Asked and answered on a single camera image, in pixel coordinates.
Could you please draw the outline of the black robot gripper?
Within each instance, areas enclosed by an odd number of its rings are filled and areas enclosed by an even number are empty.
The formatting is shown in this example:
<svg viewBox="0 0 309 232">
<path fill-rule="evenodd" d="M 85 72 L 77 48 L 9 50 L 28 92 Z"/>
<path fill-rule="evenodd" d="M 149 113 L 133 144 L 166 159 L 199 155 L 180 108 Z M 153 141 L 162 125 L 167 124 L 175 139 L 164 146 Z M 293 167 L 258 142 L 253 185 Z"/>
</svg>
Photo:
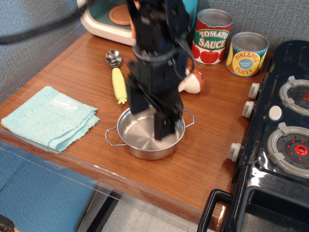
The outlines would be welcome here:
<svg viewBox="0 0 309 232">
<path fill-rule="evenodd" d="M 137 60 L 127 64 L 131 74 L 126 81 L 130 110 L 135 115 L 152 105 L 157 110 L 154 138 L 162 140 L 175 133 L 175 121 L 182 116 L 178 85 L 186 77 L 187 53 L 182 48 L 161 53 L 133 48 L 133 53 Z"/>
</svg>

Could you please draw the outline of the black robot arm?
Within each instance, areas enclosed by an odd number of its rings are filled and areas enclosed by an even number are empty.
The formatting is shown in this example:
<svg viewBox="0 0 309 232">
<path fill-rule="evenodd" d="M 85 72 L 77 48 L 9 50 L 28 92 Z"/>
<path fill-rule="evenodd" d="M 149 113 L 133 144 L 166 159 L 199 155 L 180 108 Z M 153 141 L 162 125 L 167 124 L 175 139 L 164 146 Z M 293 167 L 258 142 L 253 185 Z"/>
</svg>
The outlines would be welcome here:
<svg viewBox="0 0 309 232">
<path fill-rule="evenodd" d="M 183 37 L 189 30 L 189 14 L 181 0 L 141 0 L 139 7 L 132 0 L 126 3 L 136 33 L 136 60 L 127 64 L 130 110 L 137 114 L 154 107 L 154 137 L 161 140 L 175 132 L 182 117 L 178 86 L 193 56 Z"/>
</svg>

